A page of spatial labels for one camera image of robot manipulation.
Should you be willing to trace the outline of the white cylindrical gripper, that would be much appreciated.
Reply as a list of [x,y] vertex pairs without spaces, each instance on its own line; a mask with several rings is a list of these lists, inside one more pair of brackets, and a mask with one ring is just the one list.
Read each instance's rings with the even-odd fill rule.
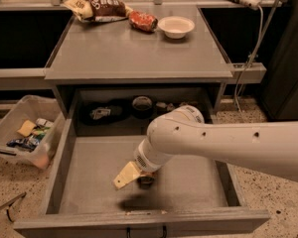
[[141,176],[141,171],[154,173],[165,166],[174,155],[162,141],[145,138],[134,151],[134,160],[127,165],[113,180],[116,189],[122,189]]

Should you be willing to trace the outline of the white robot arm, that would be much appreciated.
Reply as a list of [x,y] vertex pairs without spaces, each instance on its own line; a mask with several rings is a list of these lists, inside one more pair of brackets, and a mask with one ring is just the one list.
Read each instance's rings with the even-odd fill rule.
[[195,155],[298,182],[298,122],[207,124],[194,106],[155,118],[113,180],[121,189],[176,155]]

